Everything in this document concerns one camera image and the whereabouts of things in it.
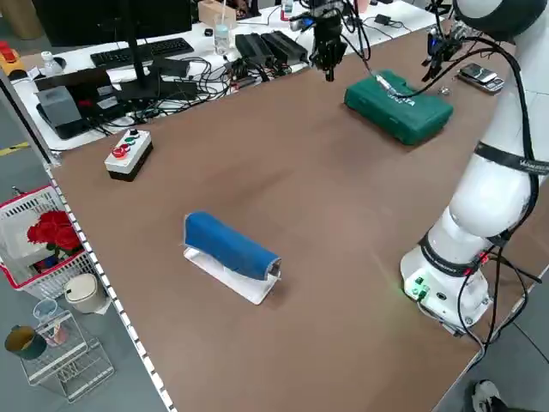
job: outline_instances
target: blue cloth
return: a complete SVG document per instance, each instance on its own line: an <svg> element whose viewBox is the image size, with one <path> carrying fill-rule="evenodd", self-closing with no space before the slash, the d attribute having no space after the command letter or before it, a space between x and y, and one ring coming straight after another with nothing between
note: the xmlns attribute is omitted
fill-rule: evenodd
<svg viewBox="0 0 549 412"><path fill-rule="evenodd" d="M240 275L264 281L280 258L206 212L185 217L184 243L217 259Z"/></svg>

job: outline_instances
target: wire rack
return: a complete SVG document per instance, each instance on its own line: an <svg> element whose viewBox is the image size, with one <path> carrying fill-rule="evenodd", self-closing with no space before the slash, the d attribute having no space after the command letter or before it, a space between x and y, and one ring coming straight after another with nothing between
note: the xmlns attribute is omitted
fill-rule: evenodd
<svg viewBox="0 0 549 412"><path fill-rule="evenodd" d="M100 342L94 339L88 347L85 354L57 372L63 394L70 403L83 397L114 373L114 367Z"/></svg>
<svg viewBox="0 0 549 412"><path fill-rule="evenodd" d="M36 331L48 346L37 359L21 359L31 386L44 386L73 403L114 374L100 341L82 329L69 311Z"/></svg>

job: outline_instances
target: mobile phone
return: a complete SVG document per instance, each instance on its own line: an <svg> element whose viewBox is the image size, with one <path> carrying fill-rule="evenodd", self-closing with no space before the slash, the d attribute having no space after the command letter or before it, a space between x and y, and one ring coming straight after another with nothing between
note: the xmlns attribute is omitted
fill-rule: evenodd
<svg viewBox="0 0 549 412"><path fill-rule="evenodd" d="M504 79L498 77L497 73L484 69L478 64L465 66L458 72L457 78L489 94L496 94L505 85Z"/></svg>
<svg viewBox="0 0 549 412"><path fill-rule="evenodd" d="M487 84L498 77L497 73L494 73L489 69L485 69L477 63L471 63L465 67L462 67L460 69L460 74L465 77L470 77L480 84Z"/></svg>

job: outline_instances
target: desk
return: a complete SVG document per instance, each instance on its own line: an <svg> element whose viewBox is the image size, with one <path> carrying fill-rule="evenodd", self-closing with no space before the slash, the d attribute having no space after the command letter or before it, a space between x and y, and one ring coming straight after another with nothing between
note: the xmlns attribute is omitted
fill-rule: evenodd
<svg viewBox="0 0 549 412"><path fill-rule="evenodd" d="M296 4L298 12L301 12L301 6ZM267 16L273 11L274 7L267 8L262 10L262 16L256 17L253 19L248 19L245 22L246 24L240 24L238 25L237 29L235 29L235 33L267 33L272 32L274 30L281 30L288 36L290 36L292 39L297 39L298 43L300 43L303 47L305 47L309 52L312 50L312 43L313 43L313 35L312 31L303 33L299 35L299 33L292 32L289 29L289 23L287 21L281 21L280 13L275 11L273 15L271 16L269 20L269 26L262 26L262 25L252 25L249 23L253 22L267 22ZM402 21L407 28L410 30L419 30L424 27L428 27L435 22L435 18L432 14L427 13L423 9L419 9L417 7L414 7L410 4L404 3L402 1L396 1L392 4L379 4L378 6L371 6L365 14L362 15L363 18L374 16L377 13L383 13L386 15L390 15L393 20L395 21ZM374 26L373 21L369 21L368 23L370 26ZM215 54L214 51L214 38L213 37L205 37L203 35L204 28L207 26L203 23L197 23L194 24L192 27L192 30L186 33L178 33L173 34L170 36L163 36L163 37L157 37L153 39L149 39L148 41L156 41L160 39L170 39L170 38L176 38L176 37L183 37L185 40L187 40L195 49L194 53L184 54L181 56L174 56L172 58L188 58L188 57L201 57L208 60L214 69L220 67L224 61L221 56L218 56ZM383 27L383 31L387 33L388 35L392 37L399 37L404 34L407 34L408 31L406 28L401 29L394 29L391 27ZM387 41L389 38L387 36L384 36L383 34L379 33L375 29L367 28L366 32L368 34L368 37L371 40L371 43L373 45L377 43L381 43L384 41ZM350 39L356 47L359 46L358 43L358 37L355 35L350 35L347 33L346 37ZM120 47L127 47L127 43L125 42L119 42L118 43ZM97 52L106 52L109 50L114 50L117 48L116 43L108 43L104 45L96 45L93 47L86 47L83 49L75 50L75 51L69 51L65 53L61 53L58 56L64 58L67 61L67 67L65 68L66 73L70 73L73 71L88 69L93 67L92 60L90 58L90 55ZM352 52L351 48L347 48L347 53ZM231 52L228 55L230 60L234 60L236 58L239 58L240 55L236 49L232 49ZM305 66L303 64L297 65L293 67L293 70L300 70L303 69ZM190 75L196 75L200 73L203 69L203 66L200 64L192 64L191 65L191 72ZM83 144L93 142L95 140L99 140L105 135L103 135L101 132L92 130L87 133L84 133L82 135L73 137L69 140L62 140L60 139L55 131L40 117L38 111L36 110L36 105L38 104L38 98L36 97L36 87L33 82L17 82L14 84L14 88L16 92L19 94L21 101L27 108L32 120L34 123L36 123L40 133L42 134L43 138L45 139L48 147L52 150L70 150L73 148L77 148ZM116 120L117 124L131 124L131 120L129 119L119 119ZM119 128L109 128L106 127L108 130L112 132L119 131Z"/></svg>
<svg viewBox="0 0 549 412"><path fill-rule="evenodd" d="M424 51L425 35L410 34L375 46L372 68L418 82ZM103 166L118 136L53 170L179 410L426 412L476 352L419 313L399 262L447 205L497 99L443 81L453 118L406 148L342 105L364 76L349 56L336 82L302 70L160 119L130 184ZM547 201L542 191L508 250L534 273L549 257ZM183 219L198 209L282 257L260 306L185 260ZM503 273L502 316L520 291Z"/></svg>

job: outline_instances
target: yellow tape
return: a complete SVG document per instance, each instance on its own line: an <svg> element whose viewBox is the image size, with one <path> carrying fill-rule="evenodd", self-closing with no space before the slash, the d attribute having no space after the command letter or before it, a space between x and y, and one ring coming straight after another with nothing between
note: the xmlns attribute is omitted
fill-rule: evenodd
<svg viewBox="0 0 549 412"><path fill-rule="evenodd" d="M15 146L10 146L8 148L2 148L0 149L0 157L14 153L17 150L21 150L22 148L30 148L30 144L28 144L28 142L24 142L16 144Z"/></svg>

